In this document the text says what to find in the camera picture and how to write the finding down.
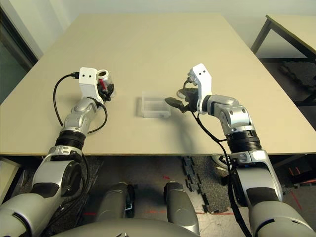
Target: table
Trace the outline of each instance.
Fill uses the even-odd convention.
[[[106,103],[106,126],[86,138],[87,155],[221,154],[189,113],[140,114],[142,91],[176,96],[189,69],[201,62],[213,76],[213,93],[246,106],[269,154],[316,151],[316,132],[220,14],[167,13],[80,15],[0,106],[0,154],[47,153],[60,131],[54,85],[80,67],[107,69],[117,90]],[[61,118],[79,99],[78,81],[64,80],[57,91]],[[91,128],[103,116],[100,111]],[[218,119],[203,115],[201,121],[224,138]]]
[[[316,16],[266,15],[266,22],[251,47],[256,54],[270,29],[316,63]],[[297,106],[316,105],[316,91],[304,101],[295,101]]]
[[[18,170],[19,165],[0,157],[0,204],[8,198],[7,192]]]

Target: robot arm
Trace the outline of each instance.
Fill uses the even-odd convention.
[[[212,77],[203,64],[194,66],[188,76],[187,82],[198,89],[183,88],[180,92],[189,97],[186,101],[191,105],[184,106],[174,98],[167,98],[166,102],[183,113],[197,111],[219,119],[231,150],[234,193],[241,206],[249,207],[253,236],[316,236],[306,221],[282,202],[281,185],[247,109],[232,97],[212,94]]]
[[[79,189],[82,148],[100,103],[111,93],[98,88],[98,71],[81,68],[82,99],[66,117],[55,146],[38,167],[30,193],[15,196],[0,206],[1,236],[39,236],[65,197]]]

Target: cable connector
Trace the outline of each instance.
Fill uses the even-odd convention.
[[[79,79],[79,72],[73,72],[70,74],[70,76],[72,76],[75,79]]]
[[[193,83],[194,82],[194,77],[191,76],[191,75],[188,75],[187,82],[188,83]]]

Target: table leg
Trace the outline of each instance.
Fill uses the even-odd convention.
[[[253,43],[252,47],[251,47],[251,51],[256,54],[258,49],[260,48],[262,42],[265,40],[267,34],[270,31],[270,24],[271,21],[269,19],[266,20],[265,24],[263,25],[261,31],[259,32],[255,42]]]
[[[316,63],[316,54],[309,48],[307,48],[304,44],[302,44],[298,39],[293,37],[291,34],[289,34],[287,31],[285,31],[283,28],[273,22],[270,23],[269,27],[279,36],[281,36],[283,39],[293,45],[297,50],[303,53],[306,57],[308,57],[311,62]]]
[[[293,161],[295,161],[295,160],[297,160],[297,159],[300,159],[300,158],[302,158],[302,157],[304,157],[304,156],[305,156],[305,154],[292,155],[292,156],[290,156],[289,158],[286,158],[286,159],[284,159],[284,160],[281,160],[281,161],[278,162],[278,163],[273,164],[273,168],[274,168],[274,169],[275,169],[275,168],[278,168],[278,167],[280,167],[280,166],[282,166],[282,165],[284,165],[284,164],[293,162]]]
[[[305,173],[292,176],[291,180],[293,184],[298,184],[309,181],[314,178],[316,178],[316,172],[314,170],[310,170]]]

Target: black cable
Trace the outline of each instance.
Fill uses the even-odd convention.
[[[60,78],[59,81],[56,83],[56,85],[55,85],[55,87],[54,87],[54,92],[53,92],[54,109],[55,109],[56,116],[57,116],[58,121],[59,121],[59,123],[60,123],[61,126],[63,125],[63,122],[61,121],[60,116],[59,116],[59,113],[58,113],[58,110],[57,110],[57,105],[56,105],[56,91],[57,91],[57,87],[58,87],[59,83],[61,83],[61,82],[63,81],[63,79],[68,78],[68,77],[72,77],[72,74],[68,74],[68,75],[65,75],[65,76],[63,76],[62,78]]]
[[[84,190],[84,188],[85,188],[85,180],[84,180],[84,176],[83,176],[83,174],[81,174],[81,181],[82,181],[82,188],[81,188],[81,192],[80,192],[80,194],[79,194],[77,197],[73,197],[72,199],[70,199],[70,200],[68,200],[68,201],[63,202],[63,204],[62,204],[62,205],[68,204],[69,202],[73,202],[73,201],[75,201],[77,198],[79,198],[79,197],[80,197],[81,193],[83,192],[83,190]]]
[[[188,81],[185,81],[184,84],[183,84],[183,90],[184,90],[184,93],[186,95],[186,97],[188,98],[189,100],[189,104],[190,104],[190,98],[188,97],[187,95],[187,92],[186,92],[186,84],[188,83]],[[215,137],[212,133],[210,133],[205,127],[204,125],[202,124],[201,120],[199,119],[199,114],[197,115],[197,117],[195,116],[195,114],[192,112],[193,110],[191,109],[191,105],[190,106],[190,110],[191,110],[191,113],[194,117],[194,119],[197,121],[198,125],[202,128],[202,130],[208,135],[210,136],[210,138],[216,142],[220,147],[221,149],[223,150],[224,152],[224,156],[225,156],[225,159],[226,159],[226,163],[227,163],[227,171],[228,171],[228,183],[227,183],[227,191],[228,191],[228,198],[229,198],[229,201],[231,203],[231,206],[232,206],[232,210],[233,210],[233,213],[234,213],[234,216],[235,216],[235,219],[237,221],[237,223],[239,224],[242,232],[244,233],[244,235],[246,237],[252,237],[248,227],[246,226],[244,220],[243,220],[243,217],[239,211],[239,208],[235,202],[235,198],[234,198],[234,192],[233,192],[233,184],[232,184],[232,181],[231,181],[231,178],[230,178],[230,175],[231,175],[231,168],[230,168],[230,163],[229,163],[229,159],[228,159],[228,156],[227,156],[227,153],[226,153],[226,150],[225,148],[223,147],[223,145],[220,143],[222,141],[226,141],[226,139],[223,139],[223,140],[219,140],[217,137]]]
[[[107,120],[108,120],[108,111],[107,111],[107,109],[105,108],[105,106],[104,106],[102,103],[99,103],[99,106],[101,106],[101,107],[103,108],[104,113],[105,113],[104,122],[103,122],[103,124],[102,124],[101,126],[99,126],[98,128],[96,128],[95,130],[88,131],[88,134],[100,130],[100,129],[106,124],[106,122],[107,122]]]
[[[87,178],[86,178],[86,183],[85,183],[85,187],[84,189],[82,190],[82,193],[80,194],[80,196],[71,204],[69,205],[68,207],[66,207],[62,212],[61,214],[59,214],[58,216],[52,218],[49,223],[47,224],[45,230],[43,231],[46,232],[48,230],[48,228],[53,225],[56,221],[58,221],[61,217],[63,217],[64,215],[66,215],[74,206],[76,206],[78,204],[78,202],[81,200],[81,198],[83,197],[83,195],[85,193],[87,193],[87,190],[88,190],[88,187],[89,187],[89,180],[90,180],[90,169],[89,169],[89,163],[85,157],[84,154],[82,154],[82,158],[83,158],[83,161],[85,163],[85,166],[86,166],[86,170],[87,170]]]
[[[63,122],[59,116],[59,113],[58,113],[58,109],[57,109],[57,104],[56,104],[56,91],[57,91],[57,87],[58,85],[65,79],[65,78],[68,78],[68,77],[74,77],[74,78],[79,78],[79,73],[78,72],[74,72],[74,73],[71,73],[71,74],[68,74],[68,75],[65,75],[63,76],[62,78],[60,78],[58,80],[58,82],[56,83],[55,87],[54,87],[54,91],[53,91],[53,104],[54,104],[54,109],[55,109],[55,113],[56,113],[56,116],[58,118],[58,121],[60,123],[61,126],[63,126]],[[104,113],[105,113],[105,118],[104,118],[104,122],[101,126],[99,126],[98,128],[96,128],[95,130],[92,130],[92,131],[89,131],[88,134],[92,133],[92,132],[96,132],[98,130],[100,130],[104,125],[105,123],[107,122],[108,120],[108,112],[107,112],[107,109],[105,108],[105,106],[98,102],[97,100],[95,100],[94,98],[90,98],[90,99],[93,99],[94,102],[96,103],[96,105],[99,105],[103,108],[104,110]]]

